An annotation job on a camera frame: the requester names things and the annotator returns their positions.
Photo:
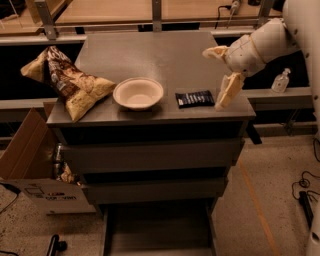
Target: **floor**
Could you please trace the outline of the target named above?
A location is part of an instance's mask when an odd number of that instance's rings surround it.
[[[314,135],[265,136],[263,131],[260,135],[263,143],[259,145],[246,138],[239,161],[229,173],[226,191],[212,214],[217,253],[219,256],[305,255],[309,228],[303,208],[293,198],[292,184],[301,179],[303,171],[320,176]],[[306,178],[311,182],[309,189],[320,192],[318,181],[310,175]],[[294,188],[297,196],[300,190],[306,190],[297,184]],[[0,186],[0,209],[14,195]],[[103,219],[95,213],[46,215],[20,193],[0,214],[0,223],[0,250],[21,256],[46,255],[51,237],[59,234],[68,248],[58,255],[101,254]]]

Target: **gray countertop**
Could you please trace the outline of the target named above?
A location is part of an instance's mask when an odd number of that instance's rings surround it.
[[[216,99],[224,75],[222,62],[206,59],[203,50],[216,46],[209,32],[126,32],[90,34],[75,65],[87,74],[116,83],[133,77],[148,77],[164,88],[164,97],[152,108],[135,112],[119,106],[112,95],[98,102],[77,123],[72,123],[58,100],[48,118],[49,127],[135,125],[205,120],[252,119],[249,101],[239,94],[230,106],[217,112],[211,107],[179,109],[175,93],[210,90]]]

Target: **paper bowl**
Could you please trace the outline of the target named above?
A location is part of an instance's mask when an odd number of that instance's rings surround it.
[[[114,100],[132,110],[145,110],[163,97],[163,87],[144,77],[130,78],[119,83],[113,91]]]

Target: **cardboard box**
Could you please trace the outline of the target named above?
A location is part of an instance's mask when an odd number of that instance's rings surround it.
[[[95,212],[80,186],[54,179],[57,142],[45,120],[31,109],[0,158],[1,182],[19,188],[46,214]]]

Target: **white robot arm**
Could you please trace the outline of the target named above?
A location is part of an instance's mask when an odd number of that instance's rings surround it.
[[[301,50],[307,67],[313,107],[320,129],[320,1],[286,0],[283,20],[272,19],[251,35],[242,36],[230,47],[206,49],[203,55],[225,62],[233,72],[222,82],[217,109],[228,107],[244,79],[265,68],[271,60]],[[320,255],[320,203],[307,245],[307,256]]]

